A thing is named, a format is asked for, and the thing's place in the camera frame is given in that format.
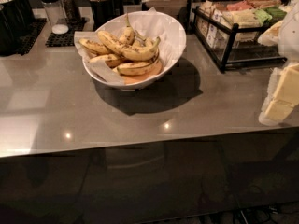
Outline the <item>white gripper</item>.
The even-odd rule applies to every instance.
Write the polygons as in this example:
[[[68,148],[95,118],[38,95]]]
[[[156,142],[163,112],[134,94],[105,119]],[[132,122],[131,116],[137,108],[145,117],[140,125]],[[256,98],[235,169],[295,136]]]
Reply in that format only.
[[[299,60],[299,3],[285,16],[279,30],[278,53],[289,61]],[[281,122],[299,105],[299,64],[275,69],[263,105],[267,119]]]

